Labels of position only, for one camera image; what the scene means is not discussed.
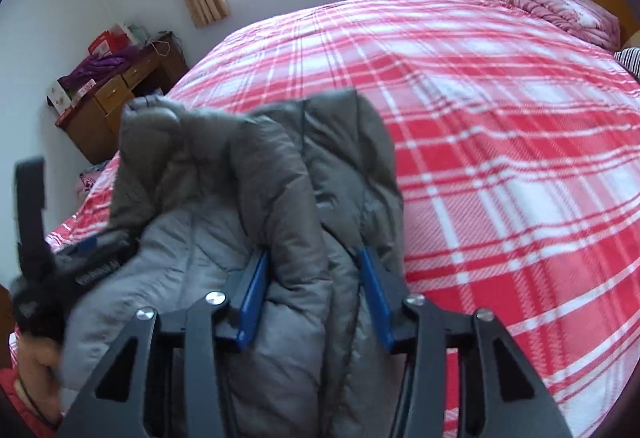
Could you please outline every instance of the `purple cloth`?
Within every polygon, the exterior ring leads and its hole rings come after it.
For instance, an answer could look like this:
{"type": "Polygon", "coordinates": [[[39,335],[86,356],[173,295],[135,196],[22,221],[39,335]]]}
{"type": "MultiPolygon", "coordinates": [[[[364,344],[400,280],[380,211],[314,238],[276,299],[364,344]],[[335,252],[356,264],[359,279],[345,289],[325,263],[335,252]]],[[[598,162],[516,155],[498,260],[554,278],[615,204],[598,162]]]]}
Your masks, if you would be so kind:
{"type": "Polygon", "coordinates": [[[129,46],[104,57],[89,55],[68,76],[59,78],[58,82],[66,91],[75,91],[91,79],[99,82],[119,66],[133,62],[139,52],[137,47],[129,46]]]}

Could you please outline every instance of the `pink floral blanket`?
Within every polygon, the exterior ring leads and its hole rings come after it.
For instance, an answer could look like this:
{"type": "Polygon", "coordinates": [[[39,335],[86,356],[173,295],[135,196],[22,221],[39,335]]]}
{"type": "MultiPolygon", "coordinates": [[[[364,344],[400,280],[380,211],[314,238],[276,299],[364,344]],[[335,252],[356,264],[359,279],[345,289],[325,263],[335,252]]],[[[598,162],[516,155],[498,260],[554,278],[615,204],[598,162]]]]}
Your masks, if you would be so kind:
{"type": "Polygon", "coordinates": [[[605,50],[620,49],[618,18],[589,0],[504,0],[605,50]]]}

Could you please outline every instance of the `bed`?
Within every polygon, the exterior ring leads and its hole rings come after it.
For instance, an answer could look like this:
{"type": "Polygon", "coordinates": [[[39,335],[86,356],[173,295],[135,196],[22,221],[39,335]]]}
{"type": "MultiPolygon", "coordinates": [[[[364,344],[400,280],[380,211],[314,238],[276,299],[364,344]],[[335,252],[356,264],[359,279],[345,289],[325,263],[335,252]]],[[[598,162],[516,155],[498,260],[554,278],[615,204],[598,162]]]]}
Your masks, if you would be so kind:
{"type": "MultiPolygon", "coordinates": [[[[410,288],[491,307],[588,436],[640,358],[638,82],[501,0],[352,0],[232,34],[170,98],[239,112],[352,86],[396,146],[410,288]]],[[[106,226],[117,167],[54,249],[106,226]]]]}

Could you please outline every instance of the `hand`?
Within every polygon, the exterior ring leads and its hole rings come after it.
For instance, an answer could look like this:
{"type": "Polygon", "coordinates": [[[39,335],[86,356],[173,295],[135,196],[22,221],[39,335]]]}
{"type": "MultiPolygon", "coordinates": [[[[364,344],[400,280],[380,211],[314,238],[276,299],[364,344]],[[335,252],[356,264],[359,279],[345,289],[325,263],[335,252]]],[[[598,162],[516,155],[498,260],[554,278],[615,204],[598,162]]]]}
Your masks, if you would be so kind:
{"type": "Polygon", "coordinates": [[[21,334],[18,338],[18,370],[20,382],[16,382],[16,393],[31,412],[38,412],[49,423],[60,421],[60,383],[54,376],[60,365],[60,345],[51,339],[36,338],[21,334]]]}

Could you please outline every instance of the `blue clip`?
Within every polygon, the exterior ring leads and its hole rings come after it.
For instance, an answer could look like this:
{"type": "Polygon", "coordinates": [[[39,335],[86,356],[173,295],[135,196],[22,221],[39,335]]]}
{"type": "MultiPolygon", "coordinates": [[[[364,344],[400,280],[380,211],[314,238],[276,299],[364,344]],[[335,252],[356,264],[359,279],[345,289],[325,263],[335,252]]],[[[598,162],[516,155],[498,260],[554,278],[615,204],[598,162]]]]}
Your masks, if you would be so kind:
{"type": "Polygon", "coordinates": [[[236,345],[240,352],[243,352],[249,344],[254,341],[255,333],[258,329],[262,304],[267,291],[267,269],[269,265],[269,255],[263,252],[258,259],[251,284],[247,289],[244,302],[239,311],[238,335],[236,345]]]}
{"type": "Polygon", "coordinates": [[[76,244],[76,252],[81,255],[88,254],[92,252],[96,246],[98,246],[98,234],[76,244]]]}
{"type": "Polygon", "coordinates": [[[382,344],[387,353],[391,353],[396,345],[392,331],[392,312],[368,249],[365,248],[358,252],[358,262],[360,264],[360,280],[364,285],[364,294],[367,298],[378,342],[382,344]]]}

